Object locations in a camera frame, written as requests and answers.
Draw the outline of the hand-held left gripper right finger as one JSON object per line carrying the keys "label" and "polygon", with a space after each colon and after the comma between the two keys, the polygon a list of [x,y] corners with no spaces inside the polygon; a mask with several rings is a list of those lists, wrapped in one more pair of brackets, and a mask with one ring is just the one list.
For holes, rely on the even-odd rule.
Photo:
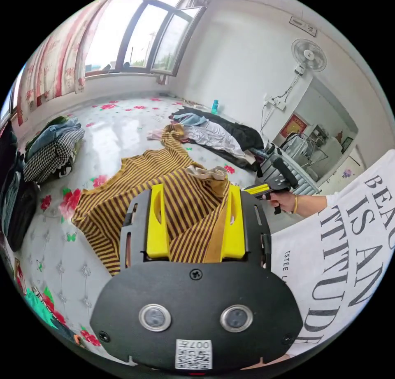
{"label": "hand-held left gripper right finger", "polygon": [[245,253],[241,190],[238,186],[231,185],[228,190],[221,259],[243,259]]}

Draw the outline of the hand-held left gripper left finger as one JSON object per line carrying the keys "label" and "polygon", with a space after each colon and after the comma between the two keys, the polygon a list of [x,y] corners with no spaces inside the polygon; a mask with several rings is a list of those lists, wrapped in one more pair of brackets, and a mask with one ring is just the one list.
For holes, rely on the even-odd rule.
{"label": "hand-held left gripper left finger", "polygon": [[151,189],[148,210],[146,253],[149,258],[170,257],[170,241],[167,232],[163,184],[156,184]]}

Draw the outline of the person's right hand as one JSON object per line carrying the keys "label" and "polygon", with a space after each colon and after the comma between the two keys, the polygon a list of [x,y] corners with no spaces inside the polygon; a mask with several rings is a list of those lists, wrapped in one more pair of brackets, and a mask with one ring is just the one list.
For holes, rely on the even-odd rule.
{"label": "person's right hand", "polygon": [[269,203],[275,208],[288,213],[293,213],[297,205],[297,197],[292,192],[272,192]]}

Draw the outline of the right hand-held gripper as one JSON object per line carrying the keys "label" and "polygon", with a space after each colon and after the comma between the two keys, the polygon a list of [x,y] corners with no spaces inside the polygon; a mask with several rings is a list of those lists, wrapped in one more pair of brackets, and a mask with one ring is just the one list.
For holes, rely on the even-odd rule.
{"label": "right hand-held gripper", "polygon": [[243,189],[254,196],[265,196],[267,201],[270,201],[272,193],[284,193],[291,192],[291,184],[286,178],[272,178],[266,181],[266,183],[253,185],[249,188]]}

